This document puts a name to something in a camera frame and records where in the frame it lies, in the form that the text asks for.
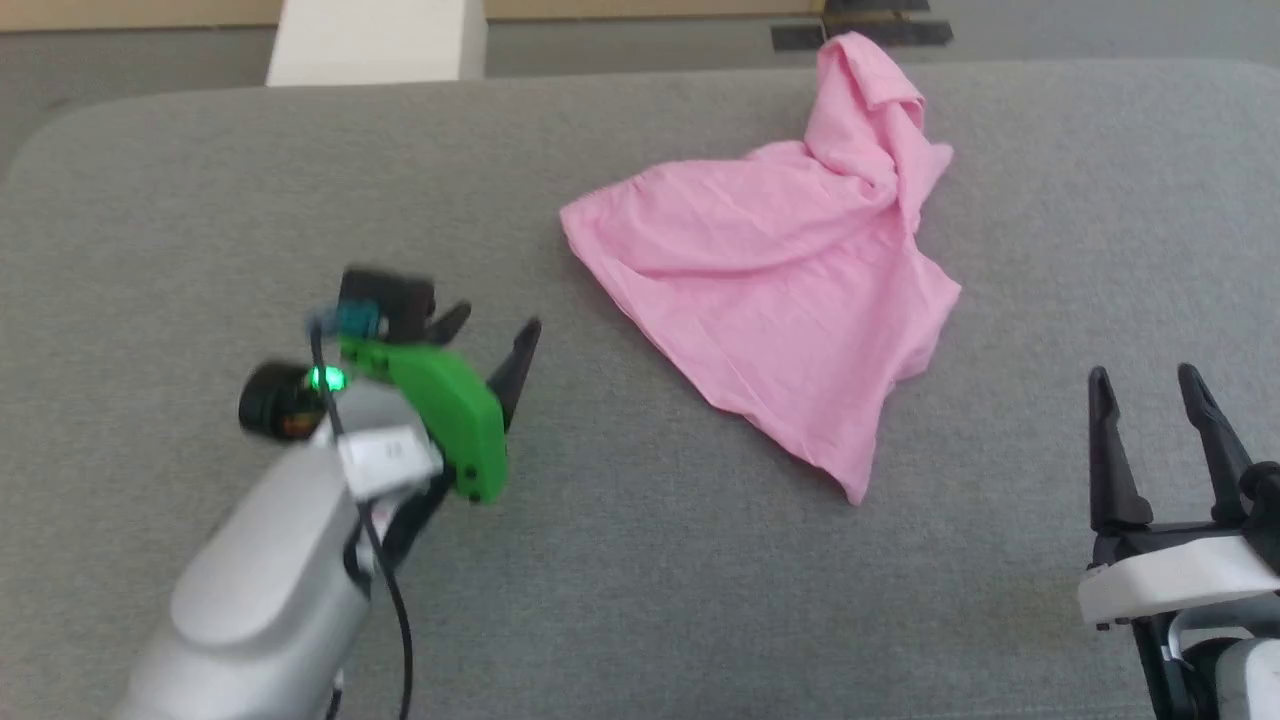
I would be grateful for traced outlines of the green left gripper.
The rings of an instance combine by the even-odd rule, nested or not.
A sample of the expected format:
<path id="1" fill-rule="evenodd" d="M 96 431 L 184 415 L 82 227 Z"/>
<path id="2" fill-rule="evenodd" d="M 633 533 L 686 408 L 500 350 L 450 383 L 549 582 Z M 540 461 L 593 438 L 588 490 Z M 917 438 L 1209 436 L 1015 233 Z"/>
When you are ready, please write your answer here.
<path id="1" fill-rule="evenodd" d="M 358 433 L 358 413 L 370 428 L 417 425 L 454 473 L 457 492 L 492 503 L 508 479 L 506 432 L 532 366 L 541 322 L 525 323 L 485 382 L 461 357 L 440 348 L 456 338 L 471 311 L 471 302 L 461 301 L 433 318 L 428 345 L 342 337 L 334 365 L 265 363 L 241 392 L 239 424 L 284 443 L 332 445 L 323 397 L 329 392 L 339 409 L 342 437 Z"/>

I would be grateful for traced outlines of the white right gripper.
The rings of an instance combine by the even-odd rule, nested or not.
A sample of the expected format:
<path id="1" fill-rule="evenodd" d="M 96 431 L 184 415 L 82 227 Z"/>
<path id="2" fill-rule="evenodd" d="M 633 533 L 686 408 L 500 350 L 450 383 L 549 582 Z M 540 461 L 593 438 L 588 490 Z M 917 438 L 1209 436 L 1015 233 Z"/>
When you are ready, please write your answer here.
<path id="1" fill-rule="evenodd" d="M 1215 523 L 1155 524 L 1137 489 L 1119 430 L 1120 407 L 1108 373 L 1088 375 L 1091 564 L 1076 588 L 1088 626 L 1213 603 L 1247 600 L 1279 588 L 1277 570 L 1247 542 L 1248 518 L 1239 487 L 1252 460 L 1199 370 L 1178 366 L 1189 423 L 1199 433 L 1213 491 Z"/>

